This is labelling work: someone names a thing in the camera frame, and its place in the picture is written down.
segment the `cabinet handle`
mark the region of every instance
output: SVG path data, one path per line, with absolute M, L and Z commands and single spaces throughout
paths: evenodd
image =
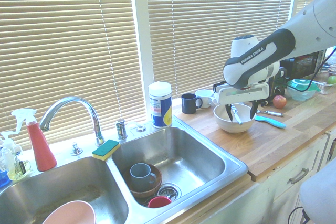
M 294 178 L 290 178 L 290 179 L 289 179 L 289 182 L 290 182 L 292 185 L 295 184 L 295 183 L 297 183 L 297 182 L 299 182 L 300 180 L 302 180 L 302 179 L 308 174 L 309 169 L 308 169 L 308 168 L 307 168 L 307 169 L 302 168 L 301 171 L 303 172 L 303 174 L 302 174 L 300 177 L 298 177 L 297 179 L 294 179 Z

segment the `white spray bottle trigger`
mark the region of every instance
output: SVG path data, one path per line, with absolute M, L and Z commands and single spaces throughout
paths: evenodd
M 14 110 L 11 113 L 16 118 L 15 134 L 18 134 L 20 132 L 24 120 L 26 120 L 26 124 L 36 122 L 36 119 L 34 117 L 35 113 L 36 113 L 36 110 L 33 110 L 33 109 L 18 109 L 18 110 Z
M 5 141 L 3 141 L 5 148 L 13 148 L 15 146 L 13 139 L 8 137 L 9 135 L 16 134 L 14 131 L 3 131 L 0 134 L 5 138 Z

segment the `kitchen sink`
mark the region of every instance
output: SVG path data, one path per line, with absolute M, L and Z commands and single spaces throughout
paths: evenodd
M 18 182 L 0 194 L 0 224 L 42 224 L 59 206 L 83 200 L 97 224 L 125 223 L 128 205 L 105 162 L 85 157 Z
M 121 174 L 136 163 L 156 166 L 162 184 L 172 183 L 181 197 L 224 172 L 225 162 L 185 131 L 171 127 L 130 141 L 112 155 Z
M 142 199 L 132 196 L 123 180 L 132 206 L 129 223 L 166 223 L 248 171 L 243 162 L 176 117 L 166 129 L 156 129 L 151 123 L 145 127 L 144 133 L 130 131 L 131 137 L 112 154 L 113 164 L 121 178 L 136 163 L 154 165 L 162 173 L 159 192 L 177 195 L 167 206 L 147 208 Z
M 167 223 L 248 171 L 243 162 L 176 117 L 166 129 L 154 128 L 151 122 L 144 126 L 145 132 L 127 127 L 128 137 L 105 162 L 92 157 L 94 141 L 78 140 L 83 149 L 78 156 L 70 155 L 71 141 L 55 144 L 57 167 L 35 170 L 0 190 L 0 224 L 42 224 L 72 200 L 90 203 L 97 224 Z M 175 191 L 172 203 L 148 208 L 133 197 L 122 175 L 140 162 L 161 171 L 159 192 Z

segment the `green sponge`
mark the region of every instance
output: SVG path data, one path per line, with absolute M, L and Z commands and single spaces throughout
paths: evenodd
M 104 144 L 102 144 L 94 152 L 92 152 L 92 156 L 94 158 L 105 161 L 119 147 L 120 147 L 119 142 L 113 140 L 107 140 Z

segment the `teal lid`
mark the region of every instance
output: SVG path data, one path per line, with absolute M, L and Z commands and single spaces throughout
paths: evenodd
M 298 90 L 305 90 L 307 88 L 307 86 L 309 85 L 310 83 L 310 80 L 306 80 L 306 79 L 293 79 L 289 82 L 287 82 L 287 85 L 288 86 L 291 86 L 291 87 L 294 87 Z M 312 82 L 308 91 L 314 91 L 314 90 L 317 90 L 317 91 L 321 91 L 319 89 L 319 87 L 314 83 Z

